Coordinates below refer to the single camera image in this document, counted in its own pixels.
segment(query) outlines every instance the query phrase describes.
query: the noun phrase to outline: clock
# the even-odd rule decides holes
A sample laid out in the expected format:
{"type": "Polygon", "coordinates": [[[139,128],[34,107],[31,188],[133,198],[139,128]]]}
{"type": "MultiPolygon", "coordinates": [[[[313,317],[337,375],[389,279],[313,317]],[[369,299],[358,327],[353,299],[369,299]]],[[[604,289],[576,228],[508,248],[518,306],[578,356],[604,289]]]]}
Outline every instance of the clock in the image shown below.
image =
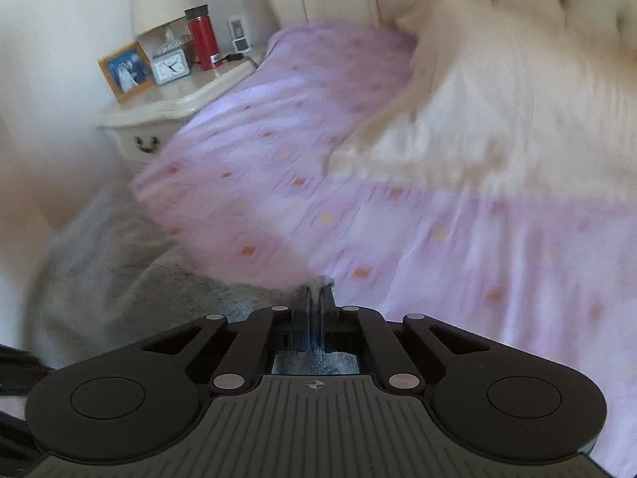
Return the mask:
{"type": "Polygon", "coordinates": [[[153,58],[150,66],[157,84],[166,84],[190,73],[190,65],[182,48],[171,50],[153,58]]]}

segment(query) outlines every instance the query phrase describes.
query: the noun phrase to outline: nightstand top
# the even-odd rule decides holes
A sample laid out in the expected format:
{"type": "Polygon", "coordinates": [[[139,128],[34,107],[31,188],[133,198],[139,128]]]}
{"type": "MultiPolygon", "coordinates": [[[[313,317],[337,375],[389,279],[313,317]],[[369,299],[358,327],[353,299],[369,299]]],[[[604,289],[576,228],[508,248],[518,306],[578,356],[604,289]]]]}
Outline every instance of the nightstand top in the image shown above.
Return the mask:
{"type": "MultiPolygon", "coordinates": [[[[260,63],[265,48],[254,48],[246,55],[260,63]]],[[[189,118],[253,72],[254,66],[247,59],[225,61],[219,68],[208,71],[194,65],[188,76],[163,86],[153,86],[129,101],[100,111],[95,124],[119,128],[189,118]]]]}

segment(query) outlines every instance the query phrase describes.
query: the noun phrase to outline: ribbed gray surface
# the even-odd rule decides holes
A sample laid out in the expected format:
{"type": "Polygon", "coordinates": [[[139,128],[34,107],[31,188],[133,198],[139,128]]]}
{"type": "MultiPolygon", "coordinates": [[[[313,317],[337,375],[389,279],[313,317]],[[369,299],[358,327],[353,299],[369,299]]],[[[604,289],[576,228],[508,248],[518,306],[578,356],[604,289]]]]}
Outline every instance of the ribbed gray surface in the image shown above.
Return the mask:
{"type": "Polygon", "coordinates": [[[380,391],[369,376],[266,376],[218,398],[197,428],[136,463],[89,466],[48,457],[29,478],[594,478],[585,456],[515,466],[450,441],[420,401],[380,391]]]}

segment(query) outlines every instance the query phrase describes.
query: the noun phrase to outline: pink bed sheet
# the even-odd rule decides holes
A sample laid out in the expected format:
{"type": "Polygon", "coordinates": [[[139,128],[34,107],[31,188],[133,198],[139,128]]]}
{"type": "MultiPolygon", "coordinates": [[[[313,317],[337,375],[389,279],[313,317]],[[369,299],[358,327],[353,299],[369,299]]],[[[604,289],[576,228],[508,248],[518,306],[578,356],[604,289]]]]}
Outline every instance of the pink bed sheet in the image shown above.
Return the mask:
{"type": "Polygon", "coordinates": [[[336,281],[340,305],[422,312],[590,376],[593,456],[637,474],[637,209],[498,201],[328,178],[330,152],[410,78],[413,41],[330,23],[276,34],[133,186],[201,271],[264,286],[336,281]]]}

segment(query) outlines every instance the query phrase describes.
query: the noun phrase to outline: drawer handle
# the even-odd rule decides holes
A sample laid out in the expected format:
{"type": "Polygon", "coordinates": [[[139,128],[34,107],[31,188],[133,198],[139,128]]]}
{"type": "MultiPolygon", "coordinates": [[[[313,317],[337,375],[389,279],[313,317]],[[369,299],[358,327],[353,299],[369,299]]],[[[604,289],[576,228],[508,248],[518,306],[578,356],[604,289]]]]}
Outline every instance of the drawer handle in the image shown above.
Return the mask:
{"type": "Polygon", "coordinates": [[[159,149],[159,138],[156,136],[150,137],[150,147],[146,147],[144,145],[144,140],[138,136],[135,137],[135,143],[137,144],[137,148],[143,153],[154,153],[157,149],[159,149]]]}

